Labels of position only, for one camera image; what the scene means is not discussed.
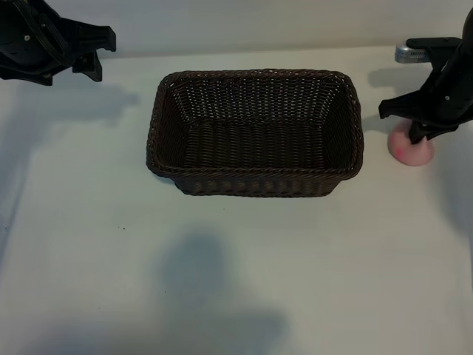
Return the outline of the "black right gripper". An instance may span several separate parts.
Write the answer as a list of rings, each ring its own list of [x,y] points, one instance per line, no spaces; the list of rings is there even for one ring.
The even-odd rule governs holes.
[[[466,44],[402,44],[395,50],[401,64],[430,63],[432,71],[420,89],[383,100],[381,119],[391,115],[411,120],[410,143],[454,132],[472,119],[472,48]]]

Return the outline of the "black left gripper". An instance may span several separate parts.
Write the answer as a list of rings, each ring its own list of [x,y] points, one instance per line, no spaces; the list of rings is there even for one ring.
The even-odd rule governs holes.
[[[1,78],[51,86],[54,75],[71,69],[102,81],[99,49],[114,52],[116,34],[59,16],[53,10],[1,11]]]

